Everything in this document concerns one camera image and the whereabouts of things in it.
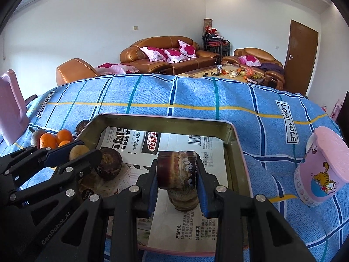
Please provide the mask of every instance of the garfield cartoon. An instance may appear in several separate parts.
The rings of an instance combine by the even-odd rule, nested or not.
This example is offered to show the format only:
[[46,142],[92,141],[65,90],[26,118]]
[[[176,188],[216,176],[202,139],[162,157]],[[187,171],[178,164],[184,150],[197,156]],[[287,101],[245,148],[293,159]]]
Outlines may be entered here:
[[329,179],[329,174],[327,173],[329,165],[327,162],[324,162],[322,166],[325,168],[324,172],[319,172],[317,175],[314,175],[314,180],[316,183],[322,186],[321,190],[328,194],[329,190],[332,190],[336,185],[336,182]]

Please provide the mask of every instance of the door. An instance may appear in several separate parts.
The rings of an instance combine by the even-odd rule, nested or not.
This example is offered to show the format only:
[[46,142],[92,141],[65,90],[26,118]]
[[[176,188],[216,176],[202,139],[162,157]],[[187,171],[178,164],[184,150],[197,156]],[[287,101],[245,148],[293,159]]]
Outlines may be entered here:
[[305,95],[314,69],[319,33],[291,20],[284,90]]

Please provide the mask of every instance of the orange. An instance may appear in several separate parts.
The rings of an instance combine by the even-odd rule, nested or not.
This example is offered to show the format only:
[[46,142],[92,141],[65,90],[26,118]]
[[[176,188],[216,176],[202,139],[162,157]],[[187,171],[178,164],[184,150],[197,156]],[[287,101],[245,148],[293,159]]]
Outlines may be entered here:
[[69,143],[71,143],[71,141],[67,141],[67,140],[61,141],[60,144],[58,145],[58,147],[63,146],[65,144],[69,144]]
[[59,131],[56,135],[56,142],[59,145],[62,141],[69,141],[71,142],[73,140],[73,135],[71,132],[67,129],[63,129]]
[[45,133],[40,137],[40,148],[47,147],[50,147],[51,149],[55,149],[57,147],[56,138],[50,133]]

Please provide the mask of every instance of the door frame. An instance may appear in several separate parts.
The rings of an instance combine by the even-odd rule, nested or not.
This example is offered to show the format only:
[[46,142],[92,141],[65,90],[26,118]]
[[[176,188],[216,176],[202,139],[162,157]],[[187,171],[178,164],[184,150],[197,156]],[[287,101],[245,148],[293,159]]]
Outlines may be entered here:
[[[292,24],[295,23],[295,24],[300,24],[300,25],[303,25],[303,26],[306,26],[300,22],[296,22],[294,20],[291,19],[291,22],[290,22],[290,36],[289,36],[289,39],[288,39],[288,48],[287,48],[287,55],[286,55],[286,60],[285,60],[285,66],[284,66],[284,69],[286,68],[287,66],[287,62],[289,61],[289,57],[290,57],[290,47],[291,47],[291,34],[292,34]],[[310,81],[311,81],[311,77],[313,76],[313,73],[314,73],[314,66],[315,66],[315,61],[316,61],[316,57],[318,55],[318,46],[319,46],[319,32],[318,33],[318,39],[316,41],[316,52],[315,52],[315,56],[314,56],[314,60],[313,60],[313,65],[312,65],[312,71],[311,71],[311,74],[309,75],[309,83],[308,83],[308,87],[307,87],[307,90],[305,92],[305,94],[308,92],[308,89],[309,89],[309,85],[310,85]]]

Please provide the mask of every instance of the pink and white pillow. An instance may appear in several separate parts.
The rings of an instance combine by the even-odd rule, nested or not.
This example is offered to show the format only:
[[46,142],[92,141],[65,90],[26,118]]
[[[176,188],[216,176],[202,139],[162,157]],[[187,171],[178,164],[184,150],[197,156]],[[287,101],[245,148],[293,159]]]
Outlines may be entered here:
[[179,52],[182,54],[190,57],[190,58],[198,58],[198,56],[195,55],[195,47],[192,45],[189,45],[188,43],[185,43],[181,40],[179,42]]
[[136,67],[129,66],[129,65],[123,65],[123,64],[111,64],[111,63],[105,63],[97,68],[95,68],[97,73],[100,76],[104,75],[122,75],[122,74],[133,74],[139,72],[139,70]]
[[239,59],[241,64],[246,64],[249,67],[261,66],[261,62],[259,62],[259,60],[252,55],[240,56]]
[[168,63],[173,63],[173,61],[169,59],[169,57],[166,55],[163,49],[146,46],[146,47],[140,48],[140,50],[142,50],[149,57],[150,62],[165,61]]
[[174,63],[190,60],[190,58],[188,58],[187,56],[183,55],[182,53],[180,53],[175,49],[167,49],[167,50],[164,50],[164,52],[168,56],[168,58]]

